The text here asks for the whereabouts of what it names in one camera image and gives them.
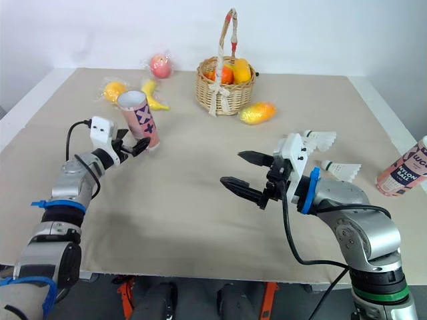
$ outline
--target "wicker basket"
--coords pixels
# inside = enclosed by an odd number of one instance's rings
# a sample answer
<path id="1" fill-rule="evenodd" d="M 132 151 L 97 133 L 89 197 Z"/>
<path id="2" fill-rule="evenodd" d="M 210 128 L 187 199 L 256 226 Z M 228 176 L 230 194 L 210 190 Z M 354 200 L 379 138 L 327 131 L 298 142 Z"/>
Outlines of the wicker basket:
<path id="1" fill-rule="evenodd" d="M 232 56 L 224 57 L 224 38 L 227 33 L 230 20 L 233 18 Z M 222 67 L 224 63 L 234 64 L 237 47 L 238 15 L 235 9 L 231 9 L 222 27 L 218 57 L 206 59 L 197 68 L 197 83 L 195 95 L 200 105 L 209 111 L 210 115 L 235 115 L 241 108 L 246 107 L 252 95 L 255 83 L 255 71 L 251 69 L 251 79 L 239 85 L 223 85 Z M 216 80 L 212 81 L 203 74 L 207 71 L 216 70 Z"/>

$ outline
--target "beige tablecloth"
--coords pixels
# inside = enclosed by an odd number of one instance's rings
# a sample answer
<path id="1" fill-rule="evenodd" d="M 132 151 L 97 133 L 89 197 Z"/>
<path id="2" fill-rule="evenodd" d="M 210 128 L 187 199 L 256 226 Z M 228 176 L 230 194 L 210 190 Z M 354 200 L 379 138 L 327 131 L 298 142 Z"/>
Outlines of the beige tablecloth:
<path id="1" fill-rule="evenodd" d="M 100 115 L 125 126 L 121 113 L 96 101 L 103 78 L 139 87 L 138 70 L 78 69 L 0 154 L 0 263 L 13 264 L 43 210 L 65 158 L 70 124 Z M 417 187 L 398 199 L 381 195 L 374 178 L 399 157 L 383 128 L 345 77 L 260 75 L 253 101 L 271 101 L 278 114 L 249 126 L 238 117 L 210 117 L 194 97 L 195 73 L 176 72 L 158 89 L 171 111 L 154 111 L 161 143 L 152 154 L 109 169 L 101 193 L 83 223 L 82 270 L 99 273 L 174 275 L 321 283 L 340 269 L 306 267 L 285 240 L 280 203 L 265 211 L 231 194 L 220 177 L 235 176 L 262 189 L 266 168 L 246 163 L 239 151 L 272 153 L 278 139 L 302 129 L 334 130 L 338 138 L 316 161 L 361 163 L 354 183 L 372 204 L 389 209 L 402 234 L 409 284 L 427 284 L 427 195 Z M 91 150 L 89 131 L 75 130 L 71 154 Z M 337 241 L 318 218 L 290 207 L 302 257 L 344 261 Z"/>

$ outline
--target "white wall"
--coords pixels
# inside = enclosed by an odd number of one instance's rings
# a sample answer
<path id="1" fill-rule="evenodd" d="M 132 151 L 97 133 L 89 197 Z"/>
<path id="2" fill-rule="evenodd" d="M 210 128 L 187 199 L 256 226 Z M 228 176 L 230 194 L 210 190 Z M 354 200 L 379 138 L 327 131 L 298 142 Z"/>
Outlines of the white wall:
<path id="1" fill-rule="evenodd" d="M 138 68 L 169 49 L 194 70 L 216 54 L 231 5 L 238 55 L 258 71 L 368 76 L 416 138 L 427 134 L 425 0 L 3 0 L 0 105 L 53 67 Z"/>

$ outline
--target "orange metal bracket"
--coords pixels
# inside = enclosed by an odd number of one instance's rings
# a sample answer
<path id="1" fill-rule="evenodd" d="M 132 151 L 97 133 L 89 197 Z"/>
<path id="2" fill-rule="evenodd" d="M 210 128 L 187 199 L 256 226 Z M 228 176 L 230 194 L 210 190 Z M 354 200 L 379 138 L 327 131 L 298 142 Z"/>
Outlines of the orange metal bracket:
<path id="1" fill-rule="evenodd" d="M 133 313 L 133 283 L 134 278 L 132 277 L 117 289 L 117 292 L 121 294 L 121 303 L 126 320 L 129 320 Z"/>
<path id="2" fill-rule="evenodd" d="M 272 316 L 273 301 L 276 291 L 279 290 L 277 282 L 265 282 L 264 298 L 260 312 L 260 320 L 270 320 Z"/>

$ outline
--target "red apple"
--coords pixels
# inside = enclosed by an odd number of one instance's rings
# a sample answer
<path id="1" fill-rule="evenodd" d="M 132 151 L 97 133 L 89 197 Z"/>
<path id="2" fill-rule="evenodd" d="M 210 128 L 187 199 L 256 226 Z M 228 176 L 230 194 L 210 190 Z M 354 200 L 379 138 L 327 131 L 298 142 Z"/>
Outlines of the red apple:
<path id="1" fill-rule="evenodd" d="M 172 63 L 167 55 L 154 55 L 149 68 L 157 78 L 167 78 L 172 72 Z"/>

